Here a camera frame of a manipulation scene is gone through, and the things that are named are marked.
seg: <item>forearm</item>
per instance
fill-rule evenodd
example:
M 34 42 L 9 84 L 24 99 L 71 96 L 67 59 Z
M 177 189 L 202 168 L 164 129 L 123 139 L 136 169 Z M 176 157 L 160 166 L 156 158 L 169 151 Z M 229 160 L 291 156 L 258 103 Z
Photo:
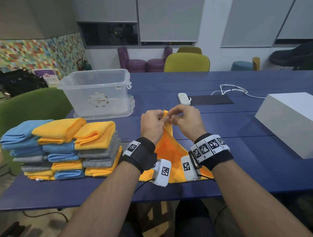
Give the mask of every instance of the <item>forearm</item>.
M 233 160 L 218 164 L 212 173 L 245 236 L 313 236 Z
M 121 162 L 80 206 L 60 236 L 117 236 L 139 176 L 135 166 Z

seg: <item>yellow towel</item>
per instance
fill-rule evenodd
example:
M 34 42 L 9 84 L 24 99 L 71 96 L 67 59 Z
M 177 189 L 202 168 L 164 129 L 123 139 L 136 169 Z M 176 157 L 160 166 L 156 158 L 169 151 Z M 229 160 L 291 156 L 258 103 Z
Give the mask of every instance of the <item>yellow towel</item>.
M 75 160 L 71 162 L 58 162 L 58 163 L 53 163 L 51 169 L 52 171 L 83 169 L 83 165 L 80 160 Z
M 55 180 L 54 176 L 28 176 L 29 179 Z
M 171 124 L 166 124 L 163 131 L 161 140 L 156 145 L 155 153 L 158 159 L 166 159 L 172 163 L 171 172 L 169 176 L 169 183 L 182 183 L 187 182 L 182 169 L 181 157 L 188 155 L 188 152 L 173 138 L 173 129 Z M 152 179 L 153 169 L 146 170 L 140 175 L 139 181 L 147 181 Z M 212 173 L 206 168 L 200 169 L 202 175 L 213 178 Z
M 115 132 L 115 123 L 113 121 L 88 123 L 81 130 L 74 136 L 78 138 L 75 141 L 75 150 L 107 149 Z
M 40 136 L 38 144 L 70 142 L 74 135 L 86 124 L 82 118 L 66 118 L 43 124 L 32 131 Z
M 26 176 L 52 176 L 53 171 L 46 170 L 46 171 L 39 171 L 39 172 L 24 172 L 24 175 Z
M 85 175 L 86 176 L 108 176 L 112 173 L 112 171 L 117 167 L 117 163 L 120 159 L 122 153 L 122 147 L 120 146 L 117 155 L 115 157 L 115 161 L 113 163 L 113 166 L 111 168 L 86 168 Z

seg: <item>purple chair backrest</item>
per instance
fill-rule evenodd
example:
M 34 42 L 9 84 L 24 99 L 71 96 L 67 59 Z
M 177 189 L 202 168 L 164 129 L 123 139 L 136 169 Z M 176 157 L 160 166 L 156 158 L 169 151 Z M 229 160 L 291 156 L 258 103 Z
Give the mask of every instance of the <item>purple chair backrest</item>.
M 123 69 L 126 69 L 126 63 L 129 60 L 128 52 L 126 47 L 120 47 L 117 49 L 118 59 L 120 60 L 120 66 Z
M 166 46 L 164 48 L 164 56 L 163 56 L 164 62 L 166 61 L 167 57 L 170 56 L 172 53 L 173 53 L 173 49 L 170 46 Z

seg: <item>person's left hand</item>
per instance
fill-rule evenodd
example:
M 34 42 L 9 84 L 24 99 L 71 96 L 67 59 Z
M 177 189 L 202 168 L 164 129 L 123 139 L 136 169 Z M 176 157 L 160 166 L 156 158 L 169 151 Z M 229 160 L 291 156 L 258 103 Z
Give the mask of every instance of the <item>person's left hand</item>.
M 169 117 L 164 115 L 163 110 L 148 110 L 141 116 L 140 133 L 142 137 L 148 138 L 155 145 L 163 135 L 164 125 L 169 121 Z

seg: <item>mosaic wall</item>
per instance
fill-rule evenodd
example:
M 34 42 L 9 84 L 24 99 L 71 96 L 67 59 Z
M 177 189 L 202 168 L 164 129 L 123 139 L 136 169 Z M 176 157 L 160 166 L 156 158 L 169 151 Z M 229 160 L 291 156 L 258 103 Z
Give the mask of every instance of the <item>mosaic wall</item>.
M 77 71 L 76 61 L 86 59 L 79 33 L 50 39 L 0 40 L 0 70 L 53 68 L 59 79 Z

